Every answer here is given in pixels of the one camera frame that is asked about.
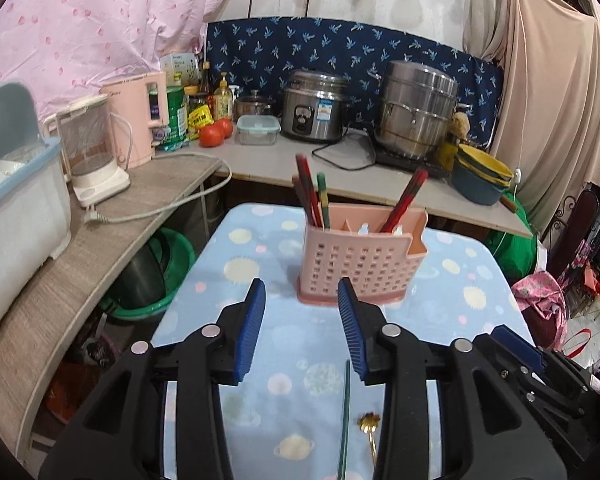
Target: wooden countertop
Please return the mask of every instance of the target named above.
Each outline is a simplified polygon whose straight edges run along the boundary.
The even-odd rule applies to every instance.
[[[289,140],[281,135],[272,146],[244,146],[237,144],[234,136],[217,148],[200,148],[197,144],[192,144],[187,150],[203,151],[224,158],[231,166],[234,178],[287,187],[291,187],[291,176],[298,172],[294,157],[296,153],[304,153],[309,159],[314,176],[319,171],[324,172],[331,193],[383,205],[395,205],[411,178],[411,173],[378,165],[360,171],[340,170],[315,157],[312,158],[311,152],[317,146]],[[341,165],[347,158],[347,150],[347,146],[341,148],[338,158]],[[349,164],[357,165],[355,160],[349,161]],[[225,172],[224,168],[219,170],[219,173]],[[414,205],[423,207],[429,214],[443,218],[497,229],[525,238],[532,237],[520,218],[502,204],[474,204],[452,186],[434,178],[424,183],[414,200]]]
[[[129,170],[131,186],[98,211],[113,217],[156,209],[190,194],[217,168],[216,161],[196,156],[152,160]],[[71,243],[29,280],[0,324],[0,436],[19,460],[46,388],[78,330],[170,215],[87,226],[71,197]]]

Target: perforated plastic basket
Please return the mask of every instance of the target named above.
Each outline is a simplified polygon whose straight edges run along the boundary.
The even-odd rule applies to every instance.
[[[307,226],[304,231],[298,299],[303,303],[335,305],[341,278],[350,278],[356,295],[369,303],[404,298],[427,248],[422,232],[424,209],[409,208],[402,216],[401,235],[378,233],[392,208],[373,205],[331,204],[332,229]],[[369,234],[360,235],[363,224]]]

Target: green canister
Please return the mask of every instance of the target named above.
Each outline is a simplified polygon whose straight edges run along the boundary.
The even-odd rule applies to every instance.
[[[164,139],[163,144],[182,142],[187,137],[187,105],[181,86],[167,86],[167,105],[171,134]]]

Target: table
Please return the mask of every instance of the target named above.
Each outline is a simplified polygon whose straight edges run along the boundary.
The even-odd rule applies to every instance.
[[[190,194],[218,168],[196,156],[129,170],[131,186],[98,206],[111,217],[151,211]],[[72,199],[72,240],[29,280],[0,324],[0,437],[24,460],[31,427],[58,364],[100,298],[170,212],[125,224],[84,225]]]
[[[296,153],[304,153],[309,159],[314,176],[319,171],[325,173],[331,194],[381,205],[395,205],[411,178],[411,173],[378,165],[361,171],[340,170],[315,157],[312,158],[311,152],[316,147],[316,144],[297,142],[280,135],[272,146],[244,146],[237,144],[234,136],[217,148],[205,148],[204,152],[224,158],[231,166],[236,179],[286,187],[291,187],[291,176],[298,172],[294,161]],[[196,151],[202,148],[193,143],[186,150]],[[352,150],[345,151],[345,146],[342,150],[343,153],[355,156]],[[219,173],[223,172],[226,170],[221,168]],[[430,215],[525,238],[532,237],[520,218],[501,203],[493,206],[474,204],[441,180],[427,180],[416,196],[414,206],[426,209]]]
[[[260,277],[267,304],[251,371],[238,387],[221,386],[222,413],[237,480],[331,479],[338,467],[345,362],[338,309],[296,299],[304,229],[299,208],[243,204],[224,218],[189,271],[155,332],[154,346],[182,341],[244,299]],[[426,229],[429,254],[405,300],[382,306],[388,321],[418,338],[449,344],[506,324],[532,341],[522,314],[489,251],[476,240]],[[347,479],[370,480],[363,413],[382,413],[383,386],[367,387],[352,372]],[[439,476],[440,427],[429,385],[432,478]],[[165,476],[174,464],[175,387],[165,414]]]

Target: blender base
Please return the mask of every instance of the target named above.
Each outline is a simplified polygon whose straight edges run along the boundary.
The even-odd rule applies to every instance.
[[[74,193],[83,208],[100,203],[129,187],[129,176],[116,164],[115,159],[108,166],[111,166],[111,168],[107,168],[110,170],[110,176],[101,182],[98,182],[99,179],[92,178],[93,173],[73,178]]]

